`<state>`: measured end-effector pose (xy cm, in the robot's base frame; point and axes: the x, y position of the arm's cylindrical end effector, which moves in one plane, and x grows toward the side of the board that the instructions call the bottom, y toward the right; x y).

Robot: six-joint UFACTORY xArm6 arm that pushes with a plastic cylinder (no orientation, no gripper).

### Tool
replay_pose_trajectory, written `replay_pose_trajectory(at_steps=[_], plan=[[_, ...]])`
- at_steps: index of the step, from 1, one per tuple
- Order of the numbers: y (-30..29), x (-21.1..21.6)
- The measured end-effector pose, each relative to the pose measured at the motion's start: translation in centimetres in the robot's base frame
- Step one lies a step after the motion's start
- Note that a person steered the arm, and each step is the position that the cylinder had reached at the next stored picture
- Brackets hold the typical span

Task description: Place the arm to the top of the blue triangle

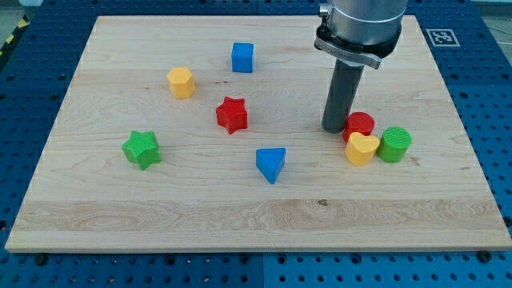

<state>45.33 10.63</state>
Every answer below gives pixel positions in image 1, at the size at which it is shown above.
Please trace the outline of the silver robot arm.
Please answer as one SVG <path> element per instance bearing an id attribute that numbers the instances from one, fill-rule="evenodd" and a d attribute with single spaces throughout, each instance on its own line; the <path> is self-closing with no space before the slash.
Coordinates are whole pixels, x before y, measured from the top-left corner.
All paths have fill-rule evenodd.
<path id="1" fill-rule="evenodd" d="M 402 31 L 407 0 L 328 0 L 314 46 L 349 66 L 378 69 Z"/>

